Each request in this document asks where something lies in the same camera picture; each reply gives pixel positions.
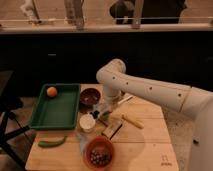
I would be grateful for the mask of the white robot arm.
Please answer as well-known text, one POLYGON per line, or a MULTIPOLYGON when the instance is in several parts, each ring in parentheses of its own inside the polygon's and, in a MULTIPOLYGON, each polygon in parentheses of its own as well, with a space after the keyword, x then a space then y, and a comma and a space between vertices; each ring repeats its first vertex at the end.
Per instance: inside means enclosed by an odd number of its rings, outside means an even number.
POLYGON ((213 92, 196 87, 134 77, 113 59, 96 73, 104 100, 116 104, 122 92, 140 97, 195 120, 188 171, 213 171, 213 92))

